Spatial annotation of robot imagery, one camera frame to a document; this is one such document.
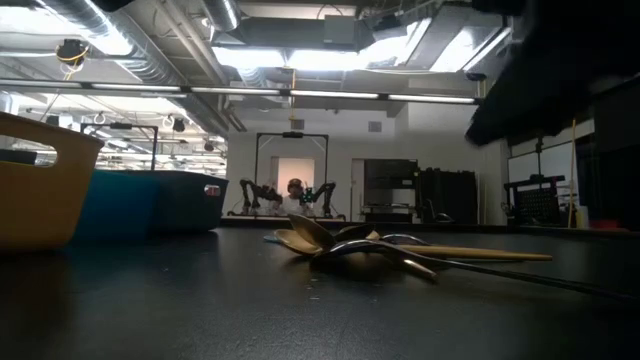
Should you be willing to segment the grey-blue plastic bin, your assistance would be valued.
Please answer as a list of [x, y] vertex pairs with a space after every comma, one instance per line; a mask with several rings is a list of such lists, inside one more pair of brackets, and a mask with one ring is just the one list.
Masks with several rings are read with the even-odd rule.
[[151, 171], [146, 176], [158, 186], [152, 233], [207, 232], [219, 225], [228, 180], [184, 171]]

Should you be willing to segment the grey ceiling air unit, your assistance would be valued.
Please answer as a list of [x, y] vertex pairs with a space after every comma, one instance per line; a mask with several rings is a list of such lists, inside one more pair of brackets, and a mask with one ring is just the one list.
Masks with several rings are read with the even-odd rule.
[[229, 35], [256, 48], [359, 52], [375, 42], [363, 20], [340, 15], [323, 19], [252, 17], [242, 20]]

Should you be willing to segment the whiteboard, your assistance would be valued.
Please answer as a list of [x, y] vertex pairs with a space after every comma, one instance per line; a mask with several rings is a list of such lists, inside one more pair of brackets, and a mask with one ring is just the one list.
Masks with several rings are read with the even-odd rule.
[[529, 180], [534, 174], [560, 177], [557, 181], [559, 204], [565, 206], [570, 199], [579, 205], [577, 158], [570, 142], [518, 155], [508, 160], [510, 182]]

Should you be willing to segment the black cabinet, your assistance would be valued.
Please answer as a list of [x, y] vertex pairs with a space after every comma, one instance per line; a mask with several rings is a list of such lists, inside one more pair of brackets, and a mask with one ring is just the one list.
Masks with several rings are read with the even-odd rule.
[[416, 190], [416, 210], [423, 223], [477, 224], [474, 172], [427, 168], [419, 173]]

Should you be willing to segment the long ceiling light bar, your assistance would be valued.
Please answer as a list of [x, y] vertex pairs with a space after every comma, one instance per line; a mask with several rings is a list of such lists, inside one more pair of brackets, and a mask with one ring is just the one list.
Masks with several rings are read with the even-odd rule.
[[367, 100], [407, 103], [432, 103], [453, 105], [479, 105], [481, 99], [424, 94], [396, 94], [373, 92], [349, 92], [328, 90], [281, 89], [281, 88], [245, 88], [245, 87], [203, 87], [188, 85], [149, 85], [126, 83], [99, 83], [83, 81], [55, 81], [0, 78], [0, 88], [23, 90], [28, 92], [60, 94], [114, 94], [115, 96], [141, 96], [185, 98], [187, 95], [238, 95], [289, 98], [323, 98]]

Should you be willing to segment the blue plastic bin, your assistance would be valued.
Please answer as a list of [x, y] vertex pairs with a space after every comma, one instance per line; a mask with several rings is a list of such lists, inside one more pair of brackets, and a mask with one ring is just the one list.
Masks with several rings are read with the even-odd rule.
[[71, 243], [144, 241], [150, 230], [159, 185], [149, 178], [95, 170]]

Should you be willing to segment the person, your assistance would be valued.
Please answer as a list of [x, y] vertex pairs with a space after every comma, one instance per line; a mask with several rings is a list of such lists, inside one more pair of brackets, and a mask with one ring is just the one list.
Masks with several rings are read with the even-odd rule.
[[280, 208], [285, 215], [296, 214], [305, 216], [309, 207], [302, 201], [304, 188], [302, 181], [292, 178], [287, 184], [287, 193], [283, 196]]

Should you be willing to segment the black robot station frame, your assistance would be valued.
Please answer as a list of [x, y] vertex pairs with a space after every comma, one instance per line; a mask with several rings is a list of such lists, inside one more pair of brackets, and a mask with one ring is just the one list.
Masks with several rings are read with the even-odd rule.
[[[260, 158], [260, 150], [267, 146], [272, 140], [284, 140], [285, 144], [293, 143], [293, 148], [287, 148], [277, 152], [276, 155], [269, 154], [269, 158]], [[328, 146], [329, 136], [326, 134], [305, 134], [302, 132], [289, 131], [282, 133], [257, 133], [255, 144], [255, 165], [254, 165], [254, 183], [257, 185], [269, 185], [274, 187], [270, 181], [271, 174], [271, 158], [276, 157], [293, 157], [293, 158], [311, 158], [315, 161], [317, 155], [312, 154], [312, 148], [308, 142], [304, 142], [304, 139], [310, 140], [320, 147], [321, 152], [324, 154], [324, 183], [328, 183], [327, 170], [328, 170]], [[315, 204], [307, 204], [309, 207], [306, 217], [323, 217], [322, 206], [323, 200], [320, 199]], [[265, 216], [287, 216], [285, 215], [280, 204], [275, 204], [264, 199], [260, 199], [261, 207], [258, 209], [256, 215]]]
[[132, 129], [149, 129], [153, 131], [153, 139], [152, 139], [152, 152], [151, 152], [151, 164], [150, 164], [150, 170], [151, 171], [155, 171], [156, 168], [156, 152], [157, 152], [157, 145], [158, 145], [158, 134], [159, 134], [159, 128], [158, 126], [154, 126], [154, 125], [136, 125], [136, 124], [131, 124], [131, 123], [123, 123], [123, 122], [113, 122], [113, 123], [103, 123], [103, 124], [97, 124], [97, 123], [81, 123], [80, 124], [80, 132], [81, 133], [85, 133], [85, 129], [87, 127], [92, 127], [94, 129], [100, 129], [103, 127], [108, 127], [111, 129], [116, 129], [116, 130], [132, 130]]

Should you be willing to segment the yellow plastic bin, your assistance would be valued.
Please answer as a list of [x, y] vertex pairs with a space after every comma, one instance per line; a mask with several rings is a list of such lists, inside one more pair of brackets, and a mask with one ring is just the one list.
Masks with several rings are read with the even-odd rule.
[[104, 142], [0, 112], [0, 135], [49, 145], [50, 166], [0, 161], [0, 252], [61, 248], [73, 237]]

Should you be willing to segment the black perforated cart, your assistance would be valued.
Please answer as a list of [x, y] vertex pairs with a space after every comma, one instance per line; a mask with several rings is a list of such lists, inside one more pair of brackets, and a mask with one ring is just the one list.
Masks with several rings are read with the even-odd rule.
[[533, 174], [527, 180], [505, 183], [506, 201], [501, 204], [512, 226], [555, 226], [561, 221], [558, 183], [563, 175]]

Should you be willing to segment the silver spiral air duct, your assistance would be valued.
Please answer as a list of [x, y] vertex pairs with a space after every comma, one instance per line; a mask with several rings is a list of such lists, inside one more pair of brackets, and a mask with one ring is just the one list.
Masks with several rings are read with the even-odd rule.
[[127, 15], [107, 13], [93, 0], [36, 0], [56, 18], [68, 23], [94, 48], [115, 56], [116, 62], [145, 84], [184, 84], [177, 70]]

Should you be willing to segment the distant wooden table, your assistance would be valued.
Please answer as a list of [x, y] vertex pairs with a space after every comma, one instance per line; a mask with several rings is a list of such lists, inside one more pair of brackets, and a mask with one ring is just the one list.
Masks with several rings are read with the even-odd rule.
[[[337, 218], [325, 218], [325, 217], [308, 217], [308, 219], [315, 222], [330, 222], [330, 223], [346, 223], [345, 217]], [[225, 215], [221, 218], [221, 222], [230, 223], [232, 221], [286, 221], [288, 222], [289, 216], [263, 216], [263, 215]]]

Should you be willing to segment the dark shelf unit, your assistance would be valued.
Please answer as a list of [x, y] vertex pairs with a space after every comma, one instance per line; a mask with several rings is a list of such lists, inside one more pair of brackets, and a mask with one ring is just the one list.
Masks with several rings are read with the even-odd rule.
[[362, 213], [366, 222], [412, 223], [418, 164], [406, 159], [365, 159]]

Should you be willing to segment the pale door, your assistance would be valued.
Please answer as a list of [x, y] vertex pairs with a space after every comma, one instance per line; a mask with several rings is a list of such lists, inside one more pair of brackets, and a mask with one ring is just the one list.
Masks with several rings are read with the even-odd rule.
[[271, 184], [277, 193], [287, 201], [293, 201], [290, 194], [296, 194], [300, 202], [308, 188], [314, 186], [315, 161], [311, 158], [272, 157]]

